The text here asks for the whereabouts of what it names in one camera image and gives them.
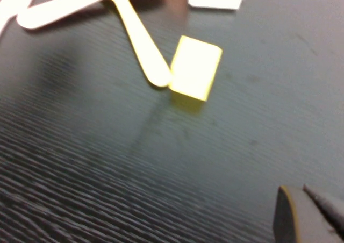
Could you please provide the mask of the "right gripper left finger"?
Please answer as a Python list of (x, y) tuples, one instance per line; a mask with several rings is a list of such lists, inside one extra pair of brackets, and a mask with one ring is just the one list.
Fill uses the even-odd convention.
[(273, 220), (275, 242), (336, 242), (336, 230), (301, 188), (278, 189)]

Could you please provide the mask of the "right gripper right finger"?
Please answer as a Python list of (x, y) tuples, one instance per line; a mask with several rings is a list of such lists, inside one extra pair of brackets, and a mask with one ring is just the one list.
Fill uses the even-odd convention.
[(343, 242), (343, 199), (305, 184), (310, 200), (307, 211), (306, 242)]

